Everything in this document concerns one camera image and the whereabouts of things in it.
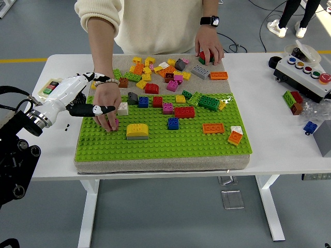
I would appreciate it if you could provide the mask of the person's right hand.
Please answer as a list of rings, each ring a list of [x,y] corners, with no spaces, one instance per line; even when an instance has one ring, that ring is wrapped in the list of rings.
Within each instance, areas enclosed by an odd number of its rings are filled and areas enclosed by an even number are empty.
[[[115,110],[106,115],[94,117],[94,121],[107,132],[116,129],[116,111],[122,101],[119,87],[115,83],[104,83],[96,87],[93,104],[100,106],[114,106]]]

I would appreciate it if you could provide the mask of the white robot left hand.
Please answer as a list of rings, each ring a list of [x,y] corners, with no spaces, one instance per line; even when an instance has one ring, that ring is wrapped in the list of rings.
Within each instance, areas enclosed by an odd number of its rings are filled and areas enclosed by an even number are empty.
[[[114,106],[100,106],[86,103],[72,105],[71,102],[88,85],[89,82],[96,81],[102,83],[119,83],[108,76],[100,73],[86,73],[68,77],[49,94],[41,106],[34,108],[36,116],[44,122],[48,128],[55,124],[60,112],[67,110],[71,116],[75,117],[95,117],[107,114],[115,110]]]

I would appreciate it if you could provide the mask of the person's left hand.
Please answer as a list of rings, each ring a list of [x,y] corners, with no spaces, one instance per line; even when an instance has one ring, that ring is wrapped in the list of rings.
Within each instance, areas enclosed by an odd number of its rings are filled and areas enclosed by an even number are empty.
[[[214,56],[214,65],[218,65],[224,58],[223,47],[219,41],[215,27],[201,25],[195,37],[195,55],[203,51],[205,55],[205,64],[210,62],[210,55]]]

